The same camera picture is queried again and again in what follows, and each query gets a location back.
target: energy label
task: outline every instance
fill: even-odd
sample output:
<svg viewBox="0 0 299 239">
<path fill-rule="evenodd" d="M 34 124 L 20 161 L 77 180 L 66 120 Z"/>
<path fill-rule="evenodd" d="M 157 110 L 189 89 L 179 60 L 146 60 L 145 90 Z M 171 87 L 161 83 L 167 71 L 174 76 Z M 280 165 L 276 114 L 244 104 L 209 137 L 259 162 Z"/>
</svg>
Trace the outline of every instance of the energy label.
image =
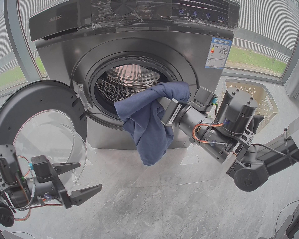
<svg viewBox="0 0 299 239">
<path fill-rule="evenodd" d="M 205 68 L 223 69 L 231 44 L 230 40 L 213 37 Z"/>
</svg>

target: navy cloth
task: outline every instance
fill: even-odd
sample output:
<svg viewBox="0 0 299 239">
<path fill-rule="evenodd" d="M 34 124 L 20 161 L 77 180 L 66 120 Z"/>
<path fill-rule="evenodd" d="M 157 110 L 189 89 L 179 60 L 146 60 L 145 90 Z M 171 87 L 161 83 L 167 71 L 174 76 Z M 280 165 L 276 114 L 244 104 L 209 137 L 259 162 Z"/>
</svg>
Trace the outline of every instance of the navy cloth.
<svg viewBox="0 0 299 239">
<path fill-rule="evenodd" d="M 145 165 L 153 165 L 166 153 L 173 141 L 172 127 L 161 123 L 165 109 L 156 100 L 165 96 L 187 102 L 190 96 L 186 82 L 158 83 L 142 92 L 114 103 L 123 128 L 128 131 Z"/>
</svg>

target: marble floor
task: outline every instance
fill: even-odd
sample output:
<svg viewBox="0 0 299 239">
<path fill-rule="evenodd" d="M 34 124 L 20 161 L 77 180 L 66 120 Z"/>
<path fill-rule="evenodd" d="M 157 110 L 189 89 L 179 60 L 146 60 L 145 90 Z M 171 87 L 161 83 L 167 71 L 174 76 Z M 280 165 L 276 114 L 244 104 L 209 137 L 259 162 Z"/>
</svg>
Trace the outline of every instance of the marble floor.
<svg viewBox="0 0 299 239">
<path fill-rule="evenodd" d="M 280 135 L 299 117 L 299 103 L 282 86 L 263 84 L 279 113 L 255 137 L 260 143 Z M 15 222 L 8 231 L 28 232 L 36 239 L 270 238 L 281 209 L 299 199 L 297 164 L 256 191 L 243 192 L 196 145 L 168 150 L 153 166 L 144 166 L 134 150 L 92 149 L 89 144 L 87 149 L 87 164 L 72 190 L 101 183 L 102 191 L 79 207 L 34 209 L 27 221 Z M 281 213 L 278 228 L 296 206 Z"/>
</svg>

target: glass wall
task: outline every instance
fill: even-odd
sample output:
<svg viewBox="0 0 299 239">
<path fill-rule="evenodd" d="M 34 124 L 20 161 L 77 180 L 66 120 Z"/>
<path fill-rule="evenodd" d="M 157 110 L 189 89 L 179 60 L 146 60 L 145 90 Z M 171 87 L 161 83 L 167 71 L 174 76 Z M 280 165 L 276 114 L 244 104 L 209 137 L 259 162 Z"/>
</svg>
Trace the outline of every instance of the glass wall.
<svg viewBox="0 0 299 239">
<path fill-rule="evenodd" d="M 64 1 L 66 1 L 66 0 L 39 0 L 39 1 L 19 0 L 19 9 L 20 9 L 21 21 L 22 21 L 24 33 L 25 33 L 26 39 L 28 41 L 29 48 L 34 57 L 34 60 L 37 64 L 37 67 L 43 77 L 47 77 L 47 72 L 42 64 L 42 61 L 41 61 L 39 55 L 38 55 L 35 44 L 31 41 L 28 20 L 31 16 L 45 10 L 46 8 L 49 8 L 53 5 L 59 4 Z"/>
<path fill-rule="evenodd" d="M 226 63 L 281 77 L 299 30 L 299 0 L 239 0 L 240 28 Z"/>
<path fill-rule="evenodd" d="M 4 21 L 3 2 L 0 0 L 0 91 L 26 82 L 9 42 Z"/>
</svg>

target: plastic film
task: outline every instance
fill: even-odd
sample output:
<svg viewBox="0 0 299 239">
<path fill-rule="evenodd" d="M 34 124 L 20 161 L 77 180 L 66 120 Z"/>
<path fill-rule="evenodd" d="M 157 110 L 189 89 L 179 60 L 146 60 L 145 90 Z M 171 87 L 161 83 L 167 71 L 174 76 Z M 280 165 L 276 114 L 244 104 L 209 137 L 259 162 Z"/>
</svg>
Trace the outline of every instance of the plastic film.
<svg viewBox="0 0 299 239">
<path fill-rule="evenodd" d="M 125 15 L 120 14 L 124 12 L 120 8 L 113 8 L 113 1 L 91 0 L 93 28 L 149 22 L 161 24 L 161 21 L 164 26 L 189 24 L 200 27 L 204 24 L 231 31 L 238 28 L 240 6 L 235 1 L 130 0 L 130 9 L 126 11 L 129 13 Z M 153 29 L 132 27 L 131 30 Z"/>
</svg>

